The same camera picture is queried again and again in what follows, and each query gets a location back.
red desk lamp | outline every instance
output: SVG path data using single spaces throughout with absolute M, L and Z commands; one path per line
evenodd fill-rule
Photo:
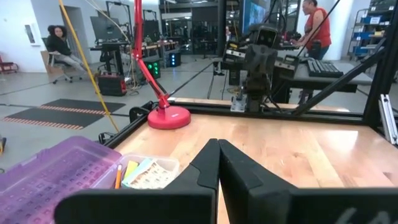
M 155 129 L 177 129 L 182 128 L 191 122 L 190 112 L 179 106 L 170 106 L 167 98 L 169 94 L 157 83 L 142 60 L 142 0 L 134 1 L 134 21 L 136 24 L 135 44 L 132 56 L 147 79 L 149 85 L 154 89 L 159 99 L 159 106 L 148 115 L 148 125 Z

orange pencil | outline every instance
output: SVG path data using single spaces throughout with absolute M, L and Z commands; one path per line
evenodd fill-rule
M 121 177 L 122 177 L 122 165 L 119 164 L 118 165 L 118 171 L 116 173 L 116 183 L 114 185 L 115 189 L 119 189 L 120 188 Z

purple plastic case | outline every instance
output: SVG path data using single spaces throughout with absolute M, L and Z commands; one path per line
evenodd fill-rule
M 90 188 L 120 153 L 83 137 L 70 137 L 0 174 L 0 223 L 53 223 L 64 197 Z

red lamp base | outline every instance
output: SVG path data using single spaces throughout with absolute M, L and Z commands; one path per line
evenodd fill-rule
M 157 108 L 148 114 L 148 125 L 155 129 L 171 130 L 182 128 L 191 122 L 191 113 L 179 106 Z

woman sitting in chair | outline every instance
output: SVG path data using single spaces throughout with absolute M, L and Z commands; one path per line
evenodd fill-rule
M 67 43 L 67 29 L 64 26 L 49 26 L 50 33 L 47 38 L 47 49 L 53 53 L 56 60 L 67 63 L 73 68 L 83 73 L 87 72 L 83 62 L 72 55 Z

